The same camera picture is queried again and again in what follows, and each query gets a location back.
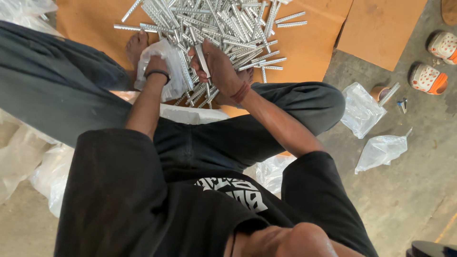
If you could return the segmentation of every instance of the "sandal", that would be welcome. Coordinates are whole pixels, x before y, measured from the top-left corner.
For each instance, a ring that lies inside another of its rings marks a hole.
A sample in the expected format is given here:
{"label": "sandal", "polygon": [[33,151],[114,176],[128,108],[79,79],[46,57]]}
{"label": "sandal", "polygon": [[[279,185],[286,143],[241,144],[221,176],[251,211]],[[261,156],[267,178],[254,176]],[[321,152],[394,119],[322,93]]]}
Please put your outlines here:
{"label": "sandal", "polygon": [[442,31],[433,37],[428,51],[443,59],[447,64],[457,64],[457,37],[452,33]]}
{"label": "sandal", "polygon": [[409,80],[411,86],[431,95],[440,95],[447,88],[447,75],[430,65],[418,65]]}

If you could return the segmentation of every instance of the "leg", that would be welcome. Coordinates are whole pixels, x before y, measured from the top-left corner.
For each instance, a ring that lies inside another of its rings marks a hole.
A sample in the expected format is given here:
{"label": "leg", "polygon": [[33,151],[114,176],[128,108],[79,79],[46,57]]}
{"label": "leg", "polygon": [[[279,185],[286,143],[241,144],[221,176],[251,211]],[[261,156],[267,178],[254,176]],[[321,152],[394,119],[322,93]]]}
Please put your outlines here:
{"label": "leg", "polygon": [[[130,78],[104,53],[62,40],[0,22],[0,108],[74,147],[87,130],[123,128],[131,104],[107,89],[125,90]],[[127,51],[139,59],[142,49]],[[154,141],[164,165],[183,161],[173,156],[183,156],[187,128],[159,120]]]}
{"label": "leg", "polygon": [[[345,109],[341,92],[322,82],[254,83],[252,88],[300,121],[314,135],[332,128]],[[239,172],[284,151],[250,115],[195,126],[192,144],[193,166]]]}

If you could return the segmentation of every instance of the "toe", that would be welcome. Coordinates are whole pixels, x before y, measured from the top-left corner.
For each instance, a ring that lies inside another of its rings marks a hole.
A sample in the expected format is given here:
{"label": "toe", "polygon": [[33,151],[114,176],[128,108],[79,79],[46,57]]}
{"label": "toe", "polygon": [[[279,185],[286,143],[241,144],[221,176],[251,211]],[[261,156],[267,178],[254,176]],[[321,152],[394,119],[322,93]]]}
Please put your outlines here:
{"label": "toe", "polygon": [[140,31],[138,38],[139,38],[140,44],[148,44],[149,37],[148,37],[148,34],[144,30]]}
{"label": "toe", "polygon": [[139,33],[135,33],[135,35],[133,35],[131,38],[130,38],[130,43],[133,44],[133,43],[138,43],[139,41]]}

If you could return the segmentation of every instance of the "right hand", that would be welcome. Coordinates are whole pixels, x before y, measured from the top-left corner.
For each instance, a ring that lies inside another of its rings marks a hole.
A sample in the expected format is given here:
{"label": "right hand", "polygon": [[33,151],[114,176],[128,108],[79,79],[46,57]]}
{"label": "right hand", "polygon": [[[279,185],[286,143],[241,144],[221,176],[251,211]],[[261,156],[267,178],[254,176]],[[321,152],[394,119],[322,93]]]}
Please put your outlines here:
{"label": "right hand", "polygon": [[[203,41],[202,48],[213,84],[226,96],[236,94],[244,82],[236,75],[229,57],[208,39]],[[195,48],[191,48],[188,55],[193,56],[191,67],[195,69],[199,81],[208,82],[207,74],[198,63]]]}

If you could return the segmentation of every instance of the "black t-shirt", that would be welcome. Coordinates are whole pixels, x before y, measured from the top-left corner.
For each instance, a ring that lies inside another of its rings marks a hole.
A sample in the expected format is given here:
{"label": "black t-shirt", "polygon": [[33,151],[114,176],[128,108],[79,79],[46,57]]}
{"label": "black t-shirt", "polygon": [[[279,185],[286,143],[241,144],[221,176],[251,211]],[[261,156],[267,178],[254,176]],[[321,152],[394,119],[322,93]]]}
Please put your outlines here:
{"label": "black t-shirt", "polygon": [[283,173],[282,200],[248,176],[161,168],[153,142],[126,129],[78,138],[55,256],[222,256],[234,228],[320,226],[376,257],[329,154],[312,152]]}

